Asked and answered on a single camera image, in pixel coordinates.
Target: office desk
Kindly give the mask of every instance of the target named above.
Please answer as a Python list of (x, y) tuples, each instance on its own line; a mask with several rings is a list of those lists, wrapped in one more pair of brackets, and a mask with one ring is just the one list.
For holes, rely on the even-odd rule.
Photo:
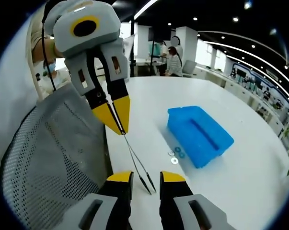
[[(138, 77), (130, 79), (127, 89), (131, 99), (127, 139), (155, 187), (159, 188), (160, 171), (179, 173), (194, 194), (204, 195), (226, 212), (236, 229), (264, 229), (286, 197), (281, 181), (289, 166), (285, 148), (267, 123), (237, 97), (207, 80)], [(190, 105), (202, 107), (235, 140), (221, 157), (202, 169), (194, 168), (187, 157), (173, 165), (168, 155), (178, 144), (166, 128), (167, 110)], [(135, 172), (131, 227), (162, 230), (159, 191), (152, 196), (146, 192), (124, 138), (107, 127), (106, 137), (113, 172)]]
[[(138, 69), (143, 68), (143, 67), (149, 67), (150, 66), (150, 58), (149, 59), (145, 59), (145, 58), (136, 58), (136, 65), (134, 67), (134, 73), (135, 76), (138, 76)], [(154, 68), (155, 73), (157, 73), (157, 66), (162, 65), (163, 63), (160, 61), (153, 61), (152, 66)], [(102, 64), (98, 64), (95, 66), (95, 71), (96, 71), (96, 75), (97, 76), (104, 76), (104, 68), (102, 66)]]
[(221, 86), (248, 104), (254, 110), (263, 107), (267, 111), (267, 115), (264, 119), (277, 135), (279, 135), (281, 130), (284, 129), (284, 126), (279, 119), (279, 114), (271, 105), (263, 101), (262, 98), (260, 98), (257, 94), (254, 94), (245, 89), (232, 78), (224, 75), (221, 72), (199, 66), (195, 68), (194, 74), (196, 75), (193, 75), (193, 78), (208, 80), (217, 84), (218, 86)]

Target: gripper jaw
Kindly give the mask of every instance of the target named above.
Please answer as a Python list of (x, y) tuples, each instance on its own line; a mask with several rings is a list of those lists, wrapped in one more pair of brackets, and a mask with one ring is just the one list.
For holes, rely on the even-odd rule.
[[(105, 125), (119, 135), (128, 132), (130, 99), (124, 79), (127, 77), (127, 58), (123, 55), (123, 39), (86, 49), (86, 51), (66, 58), (71, 80), (80, 95), (86, 96), (92, 112)], [(107, 90), (112, 106), (106, 99), (94, 67), (98, 58), (104, 67)]]

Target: blue foam block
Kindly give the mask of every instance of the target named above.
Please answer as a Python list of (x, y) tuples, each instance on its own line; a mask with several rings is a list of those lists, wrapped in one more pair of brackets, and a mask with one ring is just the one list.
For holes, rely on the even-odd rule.
[(168, 110), (168, 128), (196, 168), (222, 155), (234, 139), (198, 106)]

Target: white table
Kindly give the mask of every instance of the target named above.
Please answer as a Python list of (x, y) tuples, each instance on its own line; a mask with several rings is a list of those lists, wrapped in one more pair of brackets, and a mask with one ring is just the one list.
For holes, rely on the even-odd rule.
[[(286, 197), (281, 185), (289, 166), (286, 150), (268, 124), (240, 99), (207, 80), (138, 77), (130, 79), (127, 89), (131, 98), (127, 139), (155, 187), (159, 188), (160, 171), (179, 173), (194, 194), (221, 208), (237, 230), (264, 229)], [(166, 129), (167, 110), (190, 105), (202, 107), (235, 140), (203, 169), (194, 168), (188, 158), (173, 165), (168, 155), (169, 145), (177, 143)], [(136, 173), (124, 138), (109, 128), (106, 136), (114, 173)], [(162, 230), (159, 205), (159, 191), (150, 196), (135, 174), (131, 227)]]

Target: black cable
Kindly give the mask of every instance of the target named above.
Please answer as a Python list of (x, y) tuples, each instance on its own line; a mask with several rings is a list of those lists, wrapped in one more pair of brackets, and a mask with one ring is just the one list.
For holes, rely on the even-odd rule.
[(54, 92), (56, 91), (56, 87), (54, 84), (54, 80), (52, 78), (52, 73), (50, 72), (49, 69), (49, 65), (48, 65), (48, 61), (47, 61), (47, 57), (46, 57), (46, 51), (45, 51), (45, 41), (44, 41), (44, 23), (42, 24), (42, 50), (43, 50), (43, 56), (44, 56), (44, 61), (47, 67), (47, 71), (48, 71), (48, 76), (50, 78), (50, 81), (52, 82), (52, 86), (54, 88)]
[(141, 177), (141, 175), (140, 175), (140, 173), (139, 173), (139, 170), (138, 170), (138, 168), (137, 168), (137, 166), (136, 166), (136, 163), (135, 163), (135, 159), (134, 159), (134, 157), (133, 157), (133, 154), (135, 155), (135, 157), (136, 157), (137, 160), (139, 161), (140, 165), (142, 166), (143, 170), (144, 170), (145, 173), (146, 173), (146, 176), (148, 177), (148, 180), (150, 181), (150, 184), (152, 185), (153, 189), (154, 189), (155, 192), (156, 192), (156, 188), (155, 188), (155, 186), (154, 186), (154, 183), (153, 183), (152, 179), (150, 178), (149, 173), (148, 173), (148, 172), (146, 171), (146, 169), (144, 168), (144, 165), (142, 164), (141, 160), (139, 159), (139, 157), (136, 155), (136, 153), (135, 153), (134, 150), (132, 149), (131, 145), (129, 144), (129, 142), (128, 142), (126, 136), (125, 136), (125, 135), (123, 135), (123, 136), (124, 136), (125, 141), (126, 141), (126, 143), (127, 143), (128, 150), (129, 150), (130, 156), (131, 156), (131, 158), (132, 158), (132, 160), (133, 160), (133, 163), (134, 163), (134, 166), (135, 166), (136, 171), (137, 171), (137, 173), (138, 173), (138, 176), (139, 176), (139, 178), (140, 178), (142, 184), (143, 184), (144, 187), (146, 188), (146, 190), (149, 192), (149, 194), (152, 195), (152, 193), (150, 192), (150, 190), (149, 190), (147, 184), (145, 183), (144, 179)]

